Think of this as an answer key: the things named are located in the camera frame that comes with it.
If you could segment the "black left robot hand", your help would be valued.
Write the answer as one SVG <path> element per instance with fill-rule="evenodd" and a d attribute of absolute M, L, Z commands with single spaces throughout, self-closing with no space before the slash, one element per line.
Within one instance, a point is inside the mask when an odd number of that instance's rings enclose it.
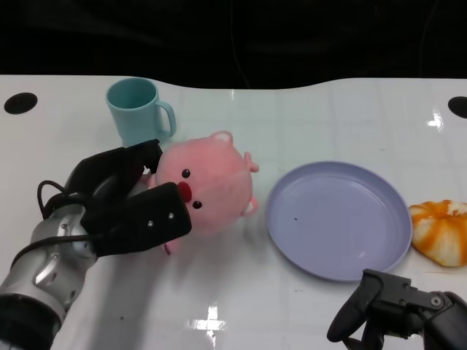
<path fill-rule="evenodd" d="M 147 251 L 191 231 L 175 183 L 133 192 L 145 169 L 155 173 L 162 154 L 159 141 L 153 139 L 88 157 L 72 171 L 65 188 L 84 200 L 80 224 L 96 256 Z"/>

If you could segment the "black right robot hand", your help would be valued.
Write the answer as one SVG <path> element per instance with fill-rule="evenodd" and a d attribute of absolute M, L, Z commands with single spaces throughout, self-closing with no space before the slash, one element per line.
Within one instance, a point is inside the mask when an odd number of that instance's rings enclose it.
<path fill-rule="evenodd" d="M 466 348 L 466 302 L 453 292 L 424 292 L 401 276 L 365 269 L 328 329 L 347 349 L 382 349 L 384 337 L 420 335 L 425 349 Z"/>

